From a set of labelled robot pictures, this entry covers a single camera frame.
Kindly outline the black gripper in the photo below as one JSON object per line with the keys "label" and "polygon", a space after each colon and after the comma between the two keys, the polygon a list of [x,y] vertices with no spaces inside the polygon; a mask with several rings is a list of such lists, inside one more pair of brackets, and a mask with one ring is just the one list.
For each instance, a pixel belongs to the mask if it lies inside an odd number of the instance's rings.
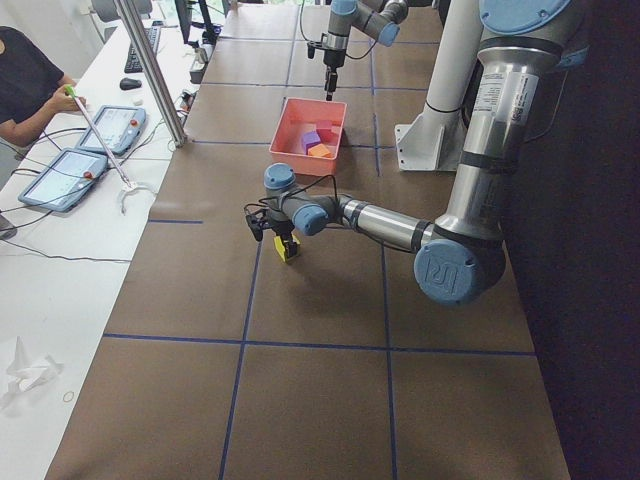
{"label": "black gripper", "polygon": [[338,79],[337,70],[332,66],[326,67],[325,83],[326,85],[326,101],[332,101],[334,89],[331,84],[336,84]]}
{"label": "black gripper", "polygon": [[[299,250],[299,240],[292,234],[294,230],[294,224],[292,221],[284,213],[276,212],[274,210],[267,211],[266,221],[268,228],[277,235],[275,237],[275,249],[280,259],[286,260],[287,253],[297,254]],[[285,243],[281,236],[288,236],[287,252]]]}

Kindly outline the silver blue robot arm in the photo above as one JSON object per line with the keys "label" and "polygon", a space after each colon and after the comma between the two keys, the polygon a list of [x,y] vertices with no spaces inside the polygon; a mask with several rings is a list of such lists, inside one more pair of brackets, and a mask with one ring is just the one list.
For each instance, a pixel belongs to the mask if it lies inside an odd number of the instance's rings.
{"label": "silver blue robot arm", "polygon": [[541,78],[578,65],[588,47],[588,1],[452,1],[424,109],[396,129],[404,170],[452,168],[447,209],[434,221],[349,195],[311,196],[281,160],[264,173],[265,195],[245,211],[256,238],[273,231],[283,258],[298,235],[331,223],[414,255],[421,290],[444,305],[473,301],[505,269],[500,217]]}
{"label": "silver blue robot arm", "polygon": [[308,57],[315,50],[323,52],[326,66],[324,91],[326,100],[331,101],[337,88],[338,69],[344,66],[351,29],[355,28],[376,43],[391,46],[399,31],[400,24],[407,18],[409,5],[406,1],[383,1],[376,8],[364,1],[333,1],[330,7],[329,23],[319,41],[308,42]]}

